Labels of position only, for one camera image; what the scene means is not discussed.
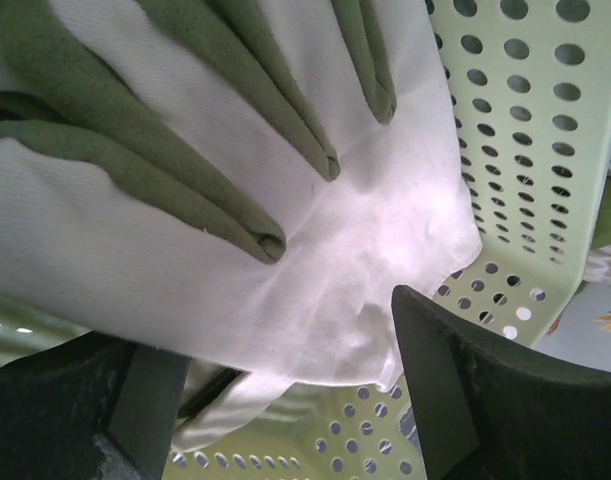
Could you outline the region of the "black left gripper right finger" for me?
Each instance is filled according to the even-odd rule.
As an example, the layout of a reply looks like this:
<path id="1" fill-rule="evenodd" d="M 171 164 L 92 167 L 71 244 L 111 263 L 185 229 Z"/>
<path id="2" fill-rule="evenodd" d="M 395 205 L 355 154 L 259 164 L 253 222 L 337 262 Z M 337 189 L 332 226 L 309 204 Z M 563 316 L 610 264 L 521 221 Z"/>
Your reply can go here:
<path id="1" fill-rule="evenodd" d="M 524 347 L 409 286 L 392 313 L 430 479 L 611 479 L 611 373 Z"/>

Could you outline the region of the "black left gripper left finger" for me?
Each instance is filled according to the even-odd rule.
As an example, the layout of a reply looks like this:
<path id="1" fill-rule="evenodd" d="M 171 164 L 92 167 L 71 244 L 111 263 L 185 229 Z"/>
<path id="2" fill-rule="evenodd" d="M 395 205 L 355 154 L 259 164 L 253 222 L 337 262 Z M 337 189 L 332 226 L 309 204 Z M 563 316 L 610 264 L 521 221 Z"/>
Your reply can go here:
<path id="1" fill-rule="evenodd" d="M 188 358 L 89 333 L 0 367 L 0 479 L 159 479 Z"/>

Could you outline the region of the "white glove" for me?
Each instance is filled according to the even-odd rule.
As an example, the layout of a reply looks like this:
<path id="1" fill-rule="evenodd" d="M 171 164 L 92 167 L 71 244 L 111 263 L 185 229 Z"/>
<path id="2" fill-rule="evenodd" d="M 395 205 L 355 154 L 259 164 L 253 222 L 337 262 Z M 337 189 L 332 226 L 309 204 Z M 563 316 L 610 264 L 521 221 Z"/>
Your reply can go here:
<path id="1" fill-rule="evenodd" d="M 421 1 L 0 1 L 0 294 L 236 379 L 391 389 L 390 302 L 479 255 Z"/>

